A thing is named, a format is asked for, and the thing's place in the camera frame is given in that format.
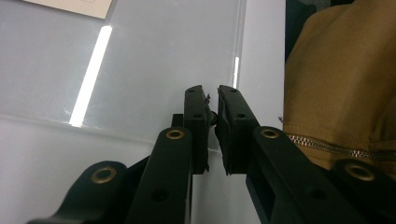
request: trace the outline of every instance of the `black metal bracket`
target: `black metal bracket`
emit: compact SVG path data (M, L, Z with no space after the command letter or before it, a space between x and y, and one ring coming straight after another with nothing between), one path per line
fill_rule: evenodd
M89 167L59 210L29 224L190 223L192 175L208 170L207 139L216 136L226 174L246 174L262 223L396 223L396 182L373 166L343 160L322 171L280 130L261 127L239 90L219 87L219 115L202 86L185 92L149 157L130 168Z

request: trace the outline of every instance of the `zipper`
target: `zipper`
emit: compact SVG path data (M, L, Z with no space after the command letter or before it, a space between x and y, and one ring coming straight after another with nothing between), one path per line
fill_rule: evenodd
M396 150L365 151L339 147L318 139L304 137L295 134L288 134L289 139L297 146L312 147L321 151L330 152L337 155L345 155L372 161L396 161Z

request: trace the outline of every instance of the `tan fabric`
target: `tan fabric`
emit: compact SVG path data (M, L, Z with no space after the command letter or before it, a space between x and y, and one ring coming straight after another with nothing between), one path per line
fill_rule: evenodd
M396 152L395 0L356 0L308 19L286 63L284 131ZM325 168L345 158L301 150ZM396 176L396 161L367 162Z

